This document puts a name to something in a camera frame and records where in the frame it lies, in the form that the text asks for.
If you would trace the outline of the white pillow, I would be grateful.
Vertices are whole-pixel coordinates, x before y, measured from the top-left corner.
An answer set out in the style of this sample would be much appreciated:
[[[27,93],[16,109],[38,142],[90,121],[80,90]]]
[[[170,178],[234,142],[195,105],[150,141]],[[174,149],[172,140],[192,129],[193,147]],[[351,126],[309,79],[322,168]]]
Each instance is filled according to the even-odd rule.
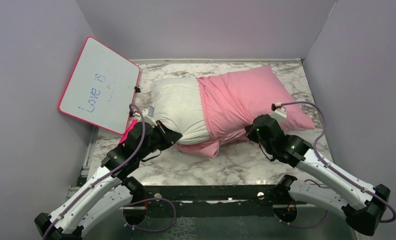
[[[158,79],[150,85],[150,90],[153,118],[168,129],[182,134],[179,144],[189,146],[211,139],[196,78]]]

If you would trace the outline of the pink floral pillowcase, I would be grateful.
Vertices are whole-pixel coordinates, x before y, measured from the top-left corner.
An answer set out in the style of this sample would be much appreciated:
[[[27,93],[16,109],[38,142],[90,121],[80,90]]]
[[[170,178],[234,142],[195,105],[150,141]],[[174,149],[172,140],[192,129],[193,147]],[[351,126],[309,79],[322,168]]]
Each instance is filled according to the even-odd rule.
[[[270,66],[201,76],[197,79],[203,118],[210,139],[201,143],[178,144],[182,152],[214,158],[222,145],[247,141],[246,126],[272,112],[272,104],[287,103],[283,131],[311,130],[313,120],[284,88]]]

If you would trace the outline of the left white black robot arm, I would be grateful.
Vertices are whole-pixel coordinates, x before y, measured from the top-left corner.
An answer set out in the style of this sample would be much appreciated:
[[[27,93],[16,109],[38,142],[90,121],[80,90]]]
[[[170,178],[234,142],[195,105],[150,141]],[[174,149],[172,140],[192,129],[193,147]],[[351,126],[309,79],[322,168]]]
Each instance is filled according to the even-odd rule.
[[[81,240],[87,228],[123,206],[140,205],[145,214],[144,186],[131,173],[155,151],[164,151],[182,138],[160,121],[137,122],[123,141],[110,150],[93,176],[64,204],[51,213],[40,213],[34,223],[44,240]]]

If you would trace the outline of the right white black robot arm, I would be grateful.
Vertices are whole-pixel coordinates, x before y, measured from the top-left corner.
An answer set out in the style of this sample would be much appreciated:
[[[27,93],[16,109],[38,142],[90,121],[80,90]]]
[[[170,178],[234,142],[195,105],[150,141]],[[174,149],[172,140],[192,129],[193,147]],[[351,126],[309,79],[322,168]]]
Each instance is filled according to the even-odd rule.
[[[388,187],[359,180],[327,160],[310,142],[297,135],[285,134],[277,120],[268,114],[258,116],[244,129],[246,137],[259,144],[273,161],[297,168],[327,186],[310,186],[286,174],[274,190],[278,202],[315,205],[342,217],[360,234],[374,235],[387,209],[391,193]]]

